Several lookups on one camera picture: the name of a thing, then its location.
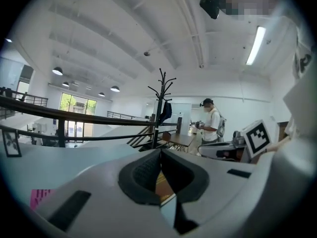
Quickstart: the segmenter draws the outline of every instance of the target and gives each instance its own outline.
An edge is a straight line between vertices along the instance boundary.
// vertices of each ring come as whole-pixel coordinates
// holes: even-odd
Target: pink paper
[[[42,199],[47,197],[53,191],[54,189],[33,189],[31,192],[31,201],[30,201],[31,209],[35,210],[35,208],[42,201]]]

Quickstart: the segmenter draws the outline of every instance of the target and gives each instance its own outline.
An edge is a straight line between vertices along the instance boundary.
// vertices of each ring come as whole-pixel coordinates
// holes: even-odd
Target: coat rack
[[[160,79],[158,80],[159,82],[161,82],[160,94],[155,89],[148,86],[150,89],[155,91],[155,95],[158,98],[158,110],[157,110],[157,116],[155,117],[155,129],[154,129],[154,136],[153,136],[153,142],[152,142],[152,149],[155,149],[157,146],[157,140],[158,140],[158,135],[159,135],[159,129],[158,129],[159,128],[159,117],[160,117],[160,112],[162,109],[163,100],[165,100],[165,101],[172,100],[172,99],[166,100],[164,97],[166,95],[170,95],[170,93],[166,93],[166,91],[168,90],[168,88],[170,88],[170,86],[173,84],[173,82],[171,82],[167,88],[165,88],[166,84],[168,82],[176,79],[176,78],[172,78],[172,79],[169,79],[168,81],[165,82],[166,72],[164,72],[164,74],[163,74],[161,68],[159,68],[159,70],[160,70],[160,74],[162,76],[162,80],[160,80]]]

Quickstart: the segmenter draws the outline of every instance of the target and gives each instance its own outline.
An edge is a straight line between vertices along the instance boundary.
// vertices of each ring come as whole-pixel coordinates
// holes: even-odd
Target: face mask
[[[204,113],[209,113],[211,111],[211,108],[204,108]]]

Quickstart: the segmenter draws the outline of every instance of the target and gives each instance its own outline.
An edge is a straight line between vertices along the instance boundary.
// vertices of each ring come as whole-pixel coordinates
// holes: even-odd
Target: wooden table
[[[187,152],[188,152],[188,147],[193,142],[194,138],[195,138],[194,136],[187,136],[187,135],[174,133],[171,135],[169,142],[173,143],[173,146],[178,146],[179,150],[184,149],[185,151],[185,147],[187,147]]]

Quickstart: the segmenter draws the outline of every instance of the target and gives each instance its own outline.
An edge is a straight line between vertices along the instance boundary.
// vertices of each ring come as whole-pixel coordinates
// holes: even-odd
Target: railing
[[[17,132],[17,134],[20,134],[20,135],[25,135],[25,136],[35,137],[35,138],[44,138],[49,140],[56,140],[58,141],[59,147],[65,147],[65,141],[69,141],[69,140],[101,141],[101,140],[114,140],[114,139],[124,139],[124,138],[135,139],[135,138],[154,135],[153,132],[150,132],[151,127],[155,125],[153,121],[127,120],[127,119],[105,118],[105,117],[99,117],[99,116],[84,115],[84,114],[67,112],[62,110],[49,109],[49,108],[41,107],[41,106],[35,106],[30,103],[17,101],[15,99],[3,97],[3,96],[0,96],[0,107],[9,109],[9,110],[14,110],[17,112],[34,115],[34,116],[40,116],[40,117],[46,117],[46,118],[58,120],[58,129],[57,129],[58,136],[44,135],[44,134],[33,133],[33,132],[28,132],[23,130],[17,130],[17,129],[2,126],[2,125],[0,125],[0,129],[2,129],[3,132]],[[65,127],[66,120],[94,123],[94,124],[146,126],[146,129],[147,128],[150,128],[150,129],[147,130],[147,132],[149,133],[144,133],[144,134],[139,133],[137,135],[110,136],[110,137],[69,137],[69,136],[65,136],[64,127]],[[178,126],[178,129],[179,129],[180,124],[163,123],[162,126]]]
[[[107,112],[107,117],[108,118],[118,118],[118,119],[133,119],[133,118],[142,118],[142,117],[135,117],[135,116],[130,116],[130,115],[125,115],[125,114],[120,114],[112,111]]]
[[[5,96],[6,98],[10,98],[20,102],[30,103],[41,107],[46,107],[48,103],[48,98],[42,98],[39,96],[34,96],[26,93],[16,92],[8,88],[2,88],[0,95]],[[7,119],[8,117],[14,116],[16,113],[19,112],[0,107],[0,119]]]

